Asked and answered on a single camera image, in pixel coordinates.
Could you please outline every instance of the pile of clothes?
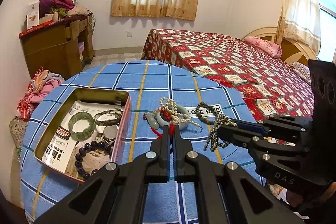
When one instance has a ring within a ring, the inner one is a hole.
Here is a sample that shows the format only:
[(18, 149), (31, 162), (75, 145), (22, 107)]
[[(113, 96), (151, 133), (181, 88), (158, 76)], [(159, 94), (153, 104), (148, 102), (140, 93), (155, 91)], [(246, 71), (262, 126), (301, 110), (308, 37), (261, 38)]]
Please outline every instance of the pile of clothes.
[(39, 18), (45, 14), (57, 12), (60, 16), (85, 15), (87, 9), (80, 5), (75, 5), (71, 0), (40, 0)]
[(43, 70), (40, 67), (29, 82), (24, 98), (20, 100), (17, 106), (16, 116), (24, 121), (29, 120), (35, 107), (63, 82), (64, 79), (61, 75)]

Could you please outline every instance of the window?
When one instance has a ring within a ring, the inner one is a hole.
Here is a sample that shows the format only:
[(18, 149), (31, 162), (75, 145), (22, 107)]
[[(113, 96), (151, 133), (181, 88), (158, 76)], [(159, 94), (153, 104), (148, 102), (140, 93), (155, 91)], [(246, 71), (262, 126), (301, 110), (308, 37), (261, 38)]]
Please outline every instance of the window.
[(321, 49), (318, 59), (336, 62), (336, 0), (320, 1)]

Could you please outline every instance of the beaded bracelet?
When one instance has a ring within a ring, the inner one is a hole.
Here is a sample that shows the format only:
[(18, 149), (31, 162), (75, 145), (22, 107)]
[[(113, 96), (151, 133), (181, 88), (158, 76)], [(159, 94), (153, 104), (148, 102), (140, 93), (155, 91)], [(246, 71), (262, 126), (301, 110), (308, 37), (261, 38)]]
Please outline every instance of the beaded bracelet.
[[(72, 130), (74, 124), (79, 120), (87, 120), (89, 122), (89, 126), (83, 131), (74, 132)], [(77, 112), (70, 118), (68, 128), (71, 134), (71, 138), (73, 138), (75, 141), (83, 141), (92, 135), (93, 131), (95, 130), (95, 121), (93, 120), (93, 117), (90, 113), (85, 111)]]
[(77, 173), (81, 175), (84, 180), (87, 180), (90, 176), (92, 176), (98, 171), (98, 169), (95, 169), (91, 172), (91, 175), (90, 175), (89, 173), (85, 172), (83, 165), (82, 165), (82, 161), (83, 161), (83, 158), (86, 156), (86, 152), (95, 151), (97, 148), (99, 149), (99, 151), (105, 150), (106, 152), (110, 154), (110, 156), (112, 155), (111, 145), (109, 144), (105, 145), (104, 142), (92, 141), (91, 144), (86, 143), (84, 147), (81, 147), (79, 149), (79, 153), (77, 153), (75, 156), (76, 158), (75, 167), (77, 168)]
[[(201, 115), (201, 112), (200, 112), (200, 107), (209, 109), (212, 112), (212, 114), (215, 115), (216, 119), (214, 121), (212, 121), (212, 120), (210, 120), (206, 117), (203, 117)], [(222, 147), (222, 148), (227, 147), (230, 144), (229, 142), (222, 142), (222, 143), (218, 142), (217, 130), (222, 125), (230, 126), (230, 127), (236, 127), (237, 124), (235, 122), (232, 122), (232, 120), (228, 116), (226, 116), (224, 114), (219, 114), (218, 111), (214, 107), (208, 105), (207, 103), (200, 102), (197, 105), (195, 110), (196, 110), (196, 117), (199, 120), (201, 120), (202, 122), (204, 122), (208, 125), (213, 125), (212, 129), (209, 131), (209, 135), (208, 135), (208, 138), (205, 142), (203, 150), (204, 151), (207, 150), (210, 141), (211, 141), (211, 146), (210, 146), (210, 151), (211, 152), (214, 152), (217, 147)]]

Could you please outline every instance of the blue plaid tablecloth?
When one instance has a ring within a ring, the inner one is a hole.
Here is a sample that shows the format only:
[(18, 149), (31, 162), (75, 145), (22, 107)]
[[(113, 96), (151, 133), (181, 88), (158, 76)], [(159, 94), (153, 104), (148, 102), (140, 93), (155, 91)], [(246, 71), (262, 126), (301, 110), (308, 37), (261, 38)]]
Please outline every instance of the blue plaid tablecloth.
[[(31, 222), (78, 186), (49, 171), (34, 158), (34, 149), (46, 126), (62, 102), (77, 87), (127, 90), (130, 93), (132, 117), (122, 163), (148, 151), (157, 137), (147, 121), (142, 119), (142, 114), (157, 108), (161, 97), (173, 98), (186, 107), (196, 107), (201, 100), (210, 105), (219, 103), (229, 117), (255, 122), (237, 90), (156, 60), (115, 63), (81, 72), (57, 87), (39, 104), (26, 129), (21, 153), (21, 193), (26, 216)], [(263, 179), (255, 173), (255, 164), (246, 149), (229, 145), (214, 153), (209, 149), (204, 152), (208, 132), (208, 127), (201, 131), (189, 125), (182, 130), (181, 136), (190, 139), (194, 150), (210, 160), (222, 163), (235, 161), (263, 183)], [(176, 183), (172, 177), (173, 173), (167, 184), (149, 185), (144, 223), (198, 222), (193, 185)]]

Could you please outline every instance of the bed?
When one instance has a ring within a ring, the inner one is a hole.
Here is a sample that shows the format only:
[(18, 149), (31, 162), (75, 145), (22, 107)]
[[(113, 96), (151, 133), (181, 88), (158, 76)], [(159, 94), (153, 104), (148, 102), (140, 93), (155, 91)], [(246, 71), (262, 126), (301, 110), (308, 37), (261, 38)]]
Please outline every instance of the bed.
[[(263, 28), (249, 35), (271, 41), (275, 30)], [(293, 53), (293, 49), (288, 53), (284, 46), (294, 46), (299, 53), (296, 50)], [(307, 63), (313, 56), (289, 41), (281, 47), (285, 60), (274, 59), (240, 39), (223, 34), (153, 29), (148, 34), (142, 60), (169, 63), (237, 89), (256, 120), (269, 115), (310, 117), (314, 95), (310, 85), (289, 64), (300, 59)]]

